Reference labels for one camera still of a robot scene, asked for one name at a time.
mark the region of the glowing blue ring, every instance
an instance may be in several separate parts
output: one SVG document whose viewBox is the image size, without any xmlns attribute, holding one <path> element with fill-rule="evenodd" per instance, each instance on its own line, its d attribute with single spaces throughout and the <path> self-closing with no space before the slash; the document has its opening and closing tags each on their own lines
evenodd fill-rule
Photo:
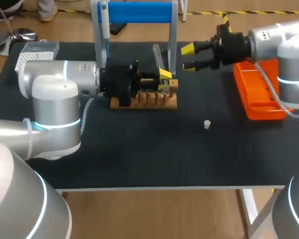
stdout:
<svg viewBox="0 0 299 239">
<path fill-rule="evenodd" d="M 73 125 L 76 125 L 77 123 L 80 122 L 80 119 L 78 119 L 77 121 L 73 122 L 73 123 L 67 123 L 67 124 L 61 124 L 61 125 L 44 125 L 44 124 L 40 124 L 35 122 L 35 125 L 40 127 L 40 128 L 45 128 L 45 129 L 53 129 L 53 128 L 66 128 L 66 127 L 70 127 Z"/>
<path fill-rule="evenodd" d="M 296 222 L 299 225 L 299 218 L 298 218 L 298 216 L 297 216 L 297 214 L 295 212 L 295 209 L 293 207 L 293 203 L 291 202 L 290 188 L 291 188 L 291 182 L 293 181 L 293 179 L 294 179 L 294 177 L 291 179 L 290 184 L 289 184 L 289 188 L 288 188 L 288 200 L 289 200 L 289 206 L 290 206 L 291 212 L 293 213 L 293 216 L 294 216 Z"/>
<path fill-rule="evenodd" d="M 33 229 L 31 230 L 30 234 L 25 238 L 25 239 L 31 239 L 32 236 L 35 234 L 36 230 L 38 229 L 42 219 L 43 219 L 43 216 L 44 216 L 44 213 L 45 213 L 45 209 L 46 209 L 46 203 L 47 203 L 47 191 L 46 191 L 46 185 L 45 185 L 45 182 L 43 180 L 43 178 L 36 172 L 36 174 L 39 176 L 41 182 L 42 182 L 42 185 L 43 185 L 43 191 L 44 191 L 44 197 L 43 197 L 43 206 L 42 206 L 42 209 L 41 209 L 41 213 L 39 215 L 39 218 L 38 218 L 38 221 L 36 221 L 36 224 L 34 225 Z"/>
</svg>

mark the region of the person's foot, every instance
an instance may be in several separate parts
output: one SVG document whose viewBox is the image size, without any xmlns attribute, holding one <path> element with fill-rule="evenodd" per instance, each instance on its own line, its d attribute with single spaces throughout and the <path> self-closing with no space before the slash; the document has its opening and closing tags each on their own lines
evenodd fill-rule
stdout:
<svg viewBox="0 0 299 239">
<path fill-rule="evenodd" d="M 52 21 L 52 19 L 54 18 L 54 16 L 58 13 L 58 8 L 56 6 L 54 6 L 53 9 L 53 14 L 50 17 L 44 17 L 44 16 L 40 16 L 40 20 L 41 22 L 50 22 Z"/>
</svg>

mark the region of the black table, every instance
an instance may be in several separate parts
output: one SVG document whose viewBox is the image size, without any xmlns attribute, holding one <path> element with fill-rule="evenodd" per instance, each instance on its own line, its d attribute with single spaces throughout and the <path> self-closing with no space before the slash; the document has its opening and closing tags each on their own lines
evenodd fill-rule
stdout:
<svg viewBox="0 0 299 239">
<path fill-rule="evenodd" d="M 182 71 L 182 45 L 177 110 L 111 110 L 110 100 L 98 97 L 77 152 L 28 164 L 54 188 L 66 190 L 286 185 L 299 170 L 299 119 L 249 120 L 232 66 Z M 22 48 L 22 43 L 13 47 L 0 75 L 0 119 L 33 120 L 31 100 L 22 97 L 14 72 Z M 110 53 L 114 64 L 137 58 L 143 70 L 155 66 L 152 43 L 111 43 Z M 94 44 L 60 43 L 57 59 L 95 60 Z M 204 120 L 211 121 L 210 129 L 204 129 Z"/>
</svg>

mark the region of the orange tray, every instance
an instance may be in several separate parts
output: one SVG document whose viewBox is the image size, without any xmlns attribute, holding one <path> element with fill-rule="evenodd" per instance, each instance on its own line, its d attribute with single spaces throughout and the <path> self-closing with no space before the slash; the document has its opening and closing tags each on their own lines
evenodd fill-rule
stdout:
<svg viewBox="0 0 299 239">
<path fill-rule="evenodd" d="M 279 95 L 278 62 L 270 60 L 260 62 Z M 234 65 L 234 75 L 247 117 L 251 120 L 282 120 L 286 113 L 281 110 L 272 97 L 261 73 L 253 63 L 245 61 Z"/>
</svg>

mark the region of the white cable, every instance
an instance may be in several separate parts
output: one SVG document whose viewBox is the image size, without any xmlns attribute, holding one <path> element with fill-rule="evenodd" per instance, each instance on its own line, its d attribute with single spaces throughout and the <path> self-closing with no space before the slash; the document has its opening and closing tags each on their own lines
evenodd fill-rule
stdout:
<svg viewBox="0 0 299 239">
<path fill-rule="evenodd" d="M 85 120 L 86 120 L 86 114 L 88 112 L 88 109 L 89 109 L 89 106 L 91 104 L 91 102 L 94 100 L 94 98 L 90 98 L 85 107 L 84 107 L 84 111 L 83 111 L 83 116 L 82 116 L 82 123 L 81 123 L 81 135 L 83 134 L 83 131 L 84 131 L 84 126 L 85 126 Z"/>
<path fill-rule="evenodd" d="M 282 101 L 279 99 L 279 96 L 277 95 L 275 88 L 273 87 L 273 85 L 271 84 L 271 81 L 269 80 L 268 76 L 266 75 L 266 73 L 263 71 L 263 69 L 260 67 L 260 65 L 258 65 L 258 63 L 254 64 L 256 66 L 256 68 L 260 71 L 260 73 L 262 74 L 262 76 L 264 77 L 272 95 L 274 96 L 275 100 L 277 101 L 278 105 L 280 106 L 281 109 L 283 109 L 284 112 L 286 112 L 287 115 L 289 115 L 290 117 L 293 118 L 298 118 L 299 119 L 299 115 L 293 114 L 290 111 L 288 111 L 288 109 L 284 106 L 284 104 L 282 103 Z"/>
</svg>

